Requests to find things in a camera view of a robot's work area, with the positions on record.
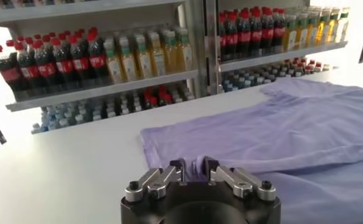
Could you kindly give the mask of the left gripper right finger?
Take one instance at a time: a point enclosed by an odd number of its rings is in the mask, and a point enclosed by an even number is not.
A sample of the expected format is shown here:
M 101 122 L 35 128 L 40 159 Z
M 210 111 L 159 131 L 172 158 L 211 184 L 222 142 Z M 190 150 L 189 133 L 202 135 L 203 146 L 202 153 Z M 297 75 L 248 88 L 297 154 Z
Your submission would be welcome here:
M 209 156 L 203 159 L 203 174 L 210 182 L 225 182 L 238 198 L 246 199 L 253 194 L 260 200 L 274 201 L 277 197 L 276 188 L 270 181 L 261 181 L 244 168 L 221 166 L 218 160 Z

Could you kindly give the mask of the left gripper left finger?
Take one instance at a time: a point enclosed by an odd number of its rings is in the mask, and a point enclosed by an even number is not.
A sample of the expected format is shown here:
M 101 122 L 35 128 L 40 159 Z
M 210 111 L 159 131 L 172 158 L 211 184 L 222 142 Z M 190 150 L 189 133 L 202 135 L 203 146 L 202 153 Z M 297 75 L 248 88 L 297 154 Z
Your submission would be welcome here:
M 142 201 L 147 194 L 159 200 L 166 196 L 171 182 L 185 182 L 184 159 L 171 160 L 165 169 L 150 169 L 138 180 L 130 181 L 125 189 L 125 200 L 136 203 Z

